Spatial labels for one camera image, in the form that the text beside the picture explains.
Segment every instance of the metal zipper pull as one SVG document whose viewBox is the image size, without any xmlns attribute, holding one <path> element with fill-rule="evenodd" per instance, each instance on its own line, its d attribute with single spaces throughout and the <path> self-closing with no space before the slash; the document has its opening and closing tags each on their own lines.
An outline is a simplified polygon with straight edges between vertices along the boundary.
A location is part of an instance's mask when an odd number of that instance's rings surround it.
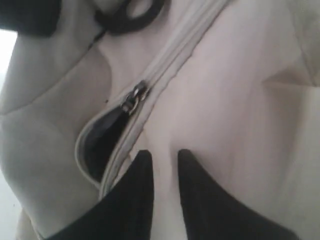
<svg viewBox="0 0 320 240">
<path fill-rule="evenodd" d="M 147 83 L 145 81 L 141 81 L 124 98 L 124 101 L 120 105 L 121 109 L 125 113 L 128 113 L 129 116 L 132 115 L 139 106 L 139 103 L 146 99 L 149 91 L 150 89 L 148 88 Z"/>
</svg>

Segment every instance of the white background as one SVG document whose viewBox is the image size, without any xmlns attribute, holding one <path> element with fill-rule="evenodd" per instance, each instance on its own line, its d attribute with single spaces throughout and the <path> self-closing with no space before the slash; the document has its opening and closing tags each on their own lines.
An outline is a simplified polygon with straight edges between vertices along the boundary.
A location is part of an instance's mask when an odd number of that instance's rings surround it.
<svg viewBox="0 0 320 240">
<path fill-rule="evenodd" d="M 0 89 L 5 80 L 16 38 L 16 33 L 0 30 Z M 0 172 L 0 240 L 15 239 L 20 211 L 18 200 Z"/>
</svg>

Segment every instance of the white fabric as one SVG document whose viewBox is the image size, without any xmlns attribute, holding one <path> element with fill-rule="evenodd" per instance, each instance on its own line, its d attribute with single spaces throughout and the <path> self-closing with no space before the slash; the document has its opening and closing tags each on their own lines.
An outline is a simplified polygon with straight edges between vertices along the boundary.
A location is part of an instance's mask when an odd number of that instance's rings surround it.
<svg viewBox="0 0 320 240">
<path fill-rule="evenodd" d="M 84 2 L 65 2 L 67 19 L 91 19 Z M 73 21 L 51 39 L 19 37 L 1 95 L 1 167 L 42 236 L 98 201 L 74 159 L 77 136 L 157 56 L 191 2 L 172 0 L 151 26 L 106 35 L 87 54 L 93 22 Z M 316 0 L 236 0 L 207 31 L 130 154 L 152 153 L 152 240 L 186 239 L 181 148 L 247 206 L 304 240 L 320 237 L 319 13 Z"/>
</svg>

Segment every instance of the black fabric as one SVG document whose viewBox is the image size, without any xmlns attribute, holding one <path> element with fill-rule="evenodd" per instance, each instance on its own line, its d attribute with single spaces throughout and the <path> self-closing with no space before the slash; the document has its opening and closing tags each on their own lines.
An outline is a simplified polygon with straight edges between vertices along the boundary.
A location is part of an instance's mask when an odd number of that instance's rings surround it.
<svg viewBox="0 0 320 240">
<path fill-rule="evenodd" d="M 84 161 L 89 174 L 101 182 L 110 156 L 127 126 L 129 114 L 115 108 L 97 121 L 84 143 Z"/>
<path fill-rule="evenodd" d="M 178 153 L 178 175 L 188 240 L 298 239 L 230 196 L 189 150 Z"/>
<path fill-rule="evenodd" d="M 140 151 L 98 205 L 48 240 L 149 240 L 153 204 L 152 157 Z"/>
<path fill-rule="evenodd" d="M 48 37 L 54 33 L 61 0 L 0 0 L 0 29 Z"/>
<path fill-rule="evenodd" d="M 161 12 L 166 0 L 152 0 L 151 7 L 142 15 L 132 18 L 128 16 L 128 6 L 133 0 L 124 0 L 113 14 L 96 11 L 95 20 L 111 34 L 124 34 L 139 31 L 151 24 Z"/>
</svg>

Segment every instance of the zipper pull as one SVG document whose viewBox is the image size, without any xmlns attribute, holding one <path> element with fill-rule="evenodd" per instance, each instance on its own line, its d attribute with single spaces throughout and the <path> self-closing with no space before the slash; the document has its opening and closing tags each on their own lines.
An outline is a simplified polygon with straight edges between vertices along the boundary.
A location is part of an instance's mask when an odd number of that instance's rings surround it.
<svg viewBox="0 0 320 240">
<path fill-rule="evenodd" d="M 121 109 L 125 113 L 128 113 L 129 116 L 132 115 L 139 106 L 139 103 L 147 98 L 149 91 L 150 89 L 148 88 L 147 83 L 142 80 L 124 98 L 124 101 L 120 105 Z"/>
</svg>

